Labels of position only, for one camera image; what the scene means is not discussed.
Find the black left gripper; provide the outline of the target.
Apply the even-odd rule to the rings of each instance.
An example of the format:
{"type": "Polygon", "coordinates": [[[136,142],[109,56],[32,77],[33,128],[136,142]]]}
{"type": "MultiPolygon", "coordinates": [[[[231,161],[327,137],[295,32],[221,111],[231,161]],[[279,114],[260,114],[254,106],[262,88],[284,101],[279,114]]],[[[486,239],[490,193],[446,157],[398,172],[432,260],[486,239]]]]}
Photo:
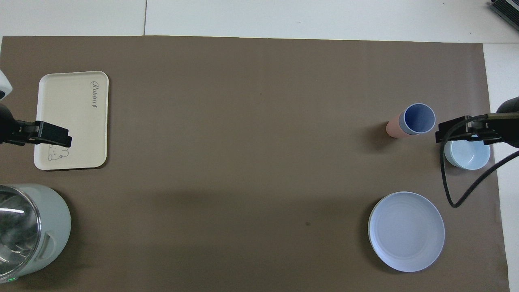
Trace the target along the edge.
{"type": "Polygon", "coordinates": [[[69,148],[72,137],[69,137],[68,129],[49,122],[15,120],[10,110],[0,105],[0,142],[17,146],[48,144],[69,148]]]}

